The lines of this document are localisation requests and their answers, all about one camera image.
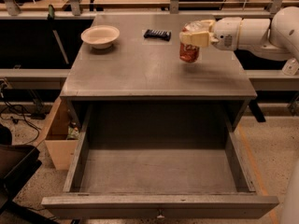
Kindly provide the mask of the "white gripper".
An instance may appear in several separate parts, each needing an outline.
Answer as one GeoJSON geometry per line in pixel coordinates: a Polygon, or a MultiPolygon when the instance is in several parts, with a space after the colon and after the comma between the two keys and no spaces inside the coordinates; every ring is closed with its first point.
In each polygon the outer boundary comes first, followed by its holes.
{"type": "Polygon", "coordinates": [[[241,22],[239,17],[223,18],[216,23],[214,20],[190,21],[179,33],[179,40],[182,44],[199,48],[213,45],[220,50],[234,51],[237,49],[241,22]]]}

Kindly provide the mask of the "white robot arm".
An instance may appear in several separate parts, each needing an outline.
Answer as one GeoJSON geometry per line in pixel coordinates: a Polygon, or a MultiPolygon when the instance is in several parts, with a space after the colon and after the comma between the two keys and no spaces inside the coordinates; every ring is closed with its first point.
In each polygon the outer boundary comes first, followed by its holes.
{"type": "Polygon", "coordinates": [[[219,50],[246,50],[259,58],[285,61],[282,72],[293,76],[299,69],[298,13],[298,7],[285,7],[272,20],[227,17],[188,22],[179,33],[179,58],[194,63],[200,48],[210,45],[219,50]]]}

